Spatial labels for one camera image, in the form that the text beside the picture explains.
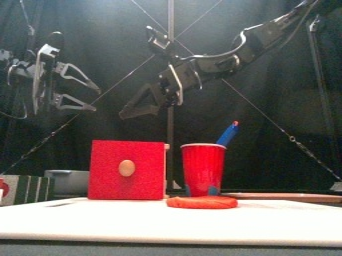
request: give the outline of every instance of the vertical pole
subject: vertical pole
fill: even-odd
[[[174,0],[169,0],[169,39],[174,42]],[[170,149],[167,151],[167,190],[174,189],[174,107],[167,109],[167,143]]]

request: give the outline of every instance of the red object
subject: red object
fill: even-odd
[[[173,197],[166,200],[167,206],[188,209],[230,209],[238,206],[238,200],[222,196]]]
[[[163,142],[93,142],[90,199],[165,198],[166,144]]]
[[[226,147],[194,143],[182,146],[188,196],[220,195]]]

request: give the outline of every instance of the black backdrop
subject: black backdrop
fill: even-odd
[[[244,28],[280,17],[300,2],[175,1],[174,28],[180,55],[228,51]],[[281,51],[264,55],[228,81],[341,175],[342,18],[338,1],[332,1],[332,5],[334,3],[337,7],[324,13],[318,34],[337,138],[334,148],[324,118],[306,26]],[[50,33],[61,31],[65,48],[59,60],[75,64],[105,94],[97,98],[97,94],[85,87],[62,83],[61,90],[89,103],[95,101],[95,113],[75,116],[53,110],[50,114],[38,116],[31,113],[26,120],[0,117],[2,172],[9,170],[7,174],[43,175],[47,169],[89,170],[94,139],[166,142],[167,111],[158,116],[127,120],[122,120],[118,113],[138,89],[145,83],[155,82],[158,73],[167,67],[159,57],[149,59],[153,53],[147,46],[146,26],[167,30],[169,1],[26,0],[25,4],[37,29],[33,49],[38,51]],[[30,42],[21,1],[0,1],[0,49],[13,51],[23,59]],[[15,94],[21,91],[25,97],[30,95],[31,85],[17,89],[6,84],[4,72],[0,77],[2,111],[18,114],[22,105]],[[69,126],[21,161],[23,154],[71,119]],[[304,154],[274,123],[221,80],[206,83],[202,91],[189,91],[184,106],[175,108],[173,169],[181,185],[180,146],[192,142],[216,142],[234,120],[241,123],[241,131],[226,153],[226,188],[330,188],[336,181],[333,175]]]

